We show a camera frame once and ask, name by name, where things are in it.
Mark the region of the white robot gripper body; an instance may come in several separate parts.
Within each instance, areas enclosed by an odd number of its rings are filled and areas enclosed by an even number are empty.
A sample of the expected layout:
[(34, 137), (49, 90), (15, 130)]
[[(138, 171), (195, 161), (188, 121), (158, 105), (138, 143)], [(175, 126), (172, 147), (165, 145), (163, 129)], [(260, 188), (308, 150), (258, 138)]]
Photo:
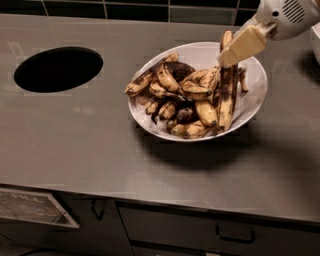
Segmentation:
[(319, 0), (261, 0), (256, 18), (272, 40), (294, 38), (320, 22)]

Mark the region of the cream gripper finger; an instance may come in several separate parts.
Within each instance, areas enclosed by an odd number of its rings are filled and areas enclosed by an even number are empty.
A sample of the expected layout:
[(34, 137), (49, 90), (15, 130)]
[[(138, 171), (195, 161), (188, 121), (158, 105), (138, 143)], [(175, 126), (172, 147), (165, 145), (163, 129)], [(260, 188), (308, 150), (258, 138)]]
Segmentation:
[(229, 68), (262, 52), (266, 48), (266, 44), (265, 34), (253, 25), (236, 33), (225, 31), (221, 37), (217, 61), (222, 67)]
[(249, 26), (256, 26), (258, 24), (258, 21), (255, 17), (252, 17), (248, 19), (235, 33), (234, 36), (237, 37), (240, 35), (245, 29), (247, 29)]

